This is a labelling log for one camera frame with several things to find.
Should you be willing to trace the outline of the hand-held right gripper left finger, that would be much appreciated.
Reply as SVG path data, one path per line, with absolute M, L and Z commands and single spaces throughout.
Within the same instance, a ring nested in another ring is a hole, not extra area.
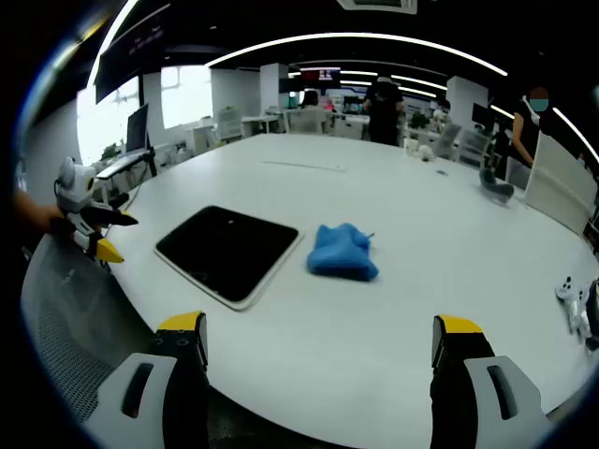
M 207 448 L 207 317 L 174 315 L 99 386 L 84 422 L 101 448 Z

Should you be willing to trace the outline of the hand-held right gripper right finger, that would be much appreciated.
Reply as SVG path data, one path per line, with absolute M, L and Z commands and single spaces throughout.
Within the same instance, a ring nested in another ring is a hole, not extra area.
M 551 432 L 539 389 L 476 323 L 436 315 L 431 368 L 432 448 L 536 448 Z

